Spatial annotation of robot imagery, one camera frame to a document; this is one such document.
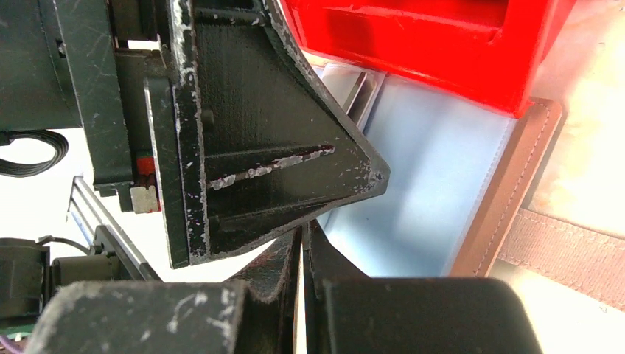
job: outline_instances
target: red 3d-printed bin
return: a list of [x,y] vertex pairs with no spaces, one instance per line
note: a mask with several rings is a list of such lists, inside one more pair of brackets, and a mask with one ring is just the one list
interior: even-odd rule
[[575,0],[282,0],[303,49],[520,117]]

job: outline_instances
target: light blue surface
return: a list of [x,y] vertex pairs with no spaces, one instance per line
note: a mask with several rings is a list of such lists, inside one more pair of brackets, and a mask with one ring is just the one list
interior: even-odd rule
[[388,190],[322,216],[330,242],[372,277],[448,275],[515,122],[387,78],[365,135]]

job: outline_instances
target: brown leather strap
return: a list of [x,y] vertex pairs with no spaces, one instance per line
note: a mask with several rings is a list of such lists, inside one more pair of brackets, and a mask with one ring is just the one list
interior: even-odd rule
[[452,277],[488,274],[545,154],[562,108],[552,100],[533,101],[534,105],[514,127],[455,259]]

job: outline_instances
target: beige fabric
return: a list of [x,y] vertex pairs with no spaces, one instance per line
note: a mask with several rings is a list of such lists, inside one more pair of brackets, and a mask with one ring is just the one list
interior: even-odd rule
[[625,310],[625,240],[521,209],[498,258]]

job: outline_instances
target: leather stitching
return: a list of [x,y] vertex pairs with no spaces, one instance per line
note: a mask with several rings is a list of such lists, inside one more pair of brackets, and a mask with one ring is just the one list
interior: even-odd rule
[[510,205],[512,204],[512,200],[514,199],[514,196],[517,194],[517,189],[519,188],[519,185],[521,184],[521,181],[523,180],[523,177],[525,177],[527,167],[529,166],[532,158],[534,158],[534,153],[536,152],[536,147],[538,146],[538,142],[542,138],[542,134],[545,132],[545,128],[547,127],[547,122],[549,121],[549,117],[551,116],[551,109],[549,109],[549,107],[547,107],[546,105],[543,105],[542,103],[536,103],[536,104],[540,105],[541,107],[543,107],[547,111],[547,114],[545,115],[545,121],[542,124],[542,128],[540,129],[540,132],[538,133],[538,136],[536,137],[536,141],[534,142],[534,146],[530,150],[528,159],[525,162],[525,164],[523,165],[523,170],[521,171],[521,174],[519,175],[519,178],[517,179],[517,183],[514,185],[514,189],[512,190],[512,194],[510,195],[510,198],[508,199],[508,203],[506,204],[506,207],[503,209],[503,212],[501,213],[501,217],[499,218],[499,222],[497,223],[497,226],[495,227],[495,230],[493,231],[493,233],[492,233],[492,235],[490,237],[490,241],[489,241],[488,246],[486,247],[486,251],[484,252],[484,256],[482,256],[482,259],[481,259],[480,263],[478,264],[478,267],[473,271],[473,276],[474,277],[478,276],[479,271],[482,269],[482,266],[486,262],[486,256],[488,256],[488,253],[490,252],[490,249],[492,248],[492,245],[495,242],[495,236],[497,236],[497,232],[499,231],[499,228],[501,227],[503,219],[506,217],[506,215],[508,213],[508,209],[510,209]]

